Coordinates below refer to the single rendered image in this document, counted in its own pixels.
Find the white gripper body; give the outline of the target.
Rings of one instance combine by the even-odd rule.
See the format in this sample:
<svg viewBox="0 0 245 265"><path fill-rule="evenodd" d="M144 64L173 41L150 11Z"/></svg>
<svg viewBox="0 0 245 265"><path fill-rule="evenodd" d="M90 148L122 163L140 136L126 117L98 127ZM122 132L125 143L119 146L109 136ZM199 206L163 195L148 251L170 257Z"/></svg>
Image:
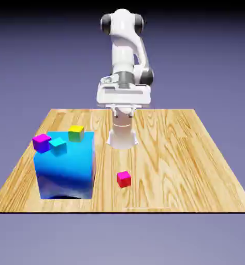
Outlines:
<svg viewBox="0 0 245 265"><path fill-rule="evenodd" d="M129 88L122 89L118 83L99 83L96 101L100 106L148 106L151 103L151 88L130 83Z"/></svg>

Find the small yellow cube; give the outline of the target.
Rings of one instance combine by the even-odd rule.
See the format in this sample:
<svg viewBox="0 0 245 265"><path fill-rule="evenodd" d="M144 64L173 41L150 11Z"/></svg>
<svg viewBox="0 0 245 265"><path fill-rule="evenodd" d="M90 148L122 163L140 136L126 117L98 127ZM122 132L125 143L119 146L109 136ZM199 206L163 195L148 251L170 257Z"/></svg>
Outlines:
<svg viewBox="0 0 245 265"><path fill-rule="evenodd" d="M84 127L72 125L68 130L68 139L71 142L81 142L84 137Z"/></svg>

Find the small cyan cube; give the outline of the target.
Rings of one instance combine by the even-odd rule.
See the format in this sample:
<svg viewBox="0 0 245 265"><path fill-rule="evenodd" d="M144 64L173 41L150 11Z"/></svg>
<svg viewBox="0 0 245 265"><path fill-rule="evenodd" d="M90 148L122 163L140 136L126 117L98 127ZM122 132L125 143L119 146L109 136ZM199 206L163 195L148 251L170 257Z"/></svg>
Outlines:
<svg viewBox="0 0 245 265"><path fill-rule="evenodd" d="M49 141L51 153L54 156L61 156L67 153L67 143L61 137Z"/></svg>

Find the small red cube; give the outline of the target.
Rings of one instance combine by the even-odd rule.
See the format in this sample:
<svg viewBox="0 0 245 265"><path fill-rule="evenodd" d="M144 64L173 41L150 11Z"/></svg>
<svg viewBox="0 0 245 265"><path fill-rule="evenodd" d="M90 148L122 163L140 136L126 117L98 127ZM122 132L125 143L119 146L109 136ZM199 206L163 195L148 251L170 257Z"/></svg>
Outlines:
<svg viewBox="0 0 245 265"><path fill-rule="evenodd" d="M117 183L120 188L131 186L131 175L128 171L121 171L117 173Z"/></svg>

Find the small magenta cube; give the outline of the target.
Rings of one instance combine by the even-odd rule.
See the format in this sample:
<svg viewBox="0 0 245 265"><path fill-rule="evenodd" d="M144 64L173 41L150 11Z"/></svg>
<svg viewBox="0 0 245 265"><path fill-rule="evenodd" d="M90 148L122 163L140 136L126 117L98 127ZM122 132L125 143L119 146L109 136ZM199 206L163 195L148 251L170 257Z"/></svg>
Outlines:
<svg viewBox="0 0 245 265"><path fill-rule="evenodd" d="M45 153L50 150L49 141L51 137L46 134L40 134L32 138L34 150L38 153Z"/></svg>

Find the large blue box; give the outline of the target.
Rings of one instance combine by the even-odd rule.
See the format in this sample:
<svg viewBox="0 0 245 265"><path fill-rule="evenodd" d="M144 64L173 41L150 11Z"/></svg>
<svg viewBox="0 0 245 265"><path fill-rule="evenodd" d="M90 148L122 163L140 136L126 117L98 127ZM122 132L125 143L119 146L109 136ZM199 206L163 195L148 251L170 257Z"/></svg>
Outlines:
<svg viewBox="0 0 245 265"><path fill-rule="evenodd" d="M66 152L36 153L34 165L42 199L91 199L96 174L95 133L86 131L80 142L71 142L66 131L49 131L52 140L66 142Z"/></svg>

